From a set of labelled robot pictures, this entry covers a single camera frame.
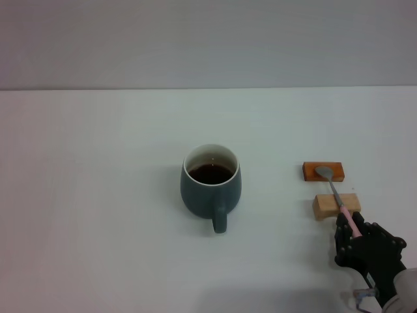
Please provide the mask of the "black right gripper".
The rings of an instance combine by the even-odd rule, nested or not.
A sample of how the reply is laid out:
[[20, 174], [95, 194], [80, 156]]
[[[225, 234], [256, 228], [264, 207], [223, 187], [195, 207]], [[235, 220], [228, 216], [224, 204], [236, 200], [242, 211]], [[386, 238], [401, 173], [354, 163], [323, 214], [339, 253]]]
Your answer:
[[359, 212], [352, 214], [353, 222], [365, 239], [353, 239], [352, 230], [343, 213], [336, 219], [336, 256], [338, 266], [359, 272], [366, 284], [377, 291], [378, 304], [383, 307], [397, 295], [395, 276], [406, 267], [401, 252], [407, 246], [404, 239], [393, 236], [378, 223], [366, 222]]

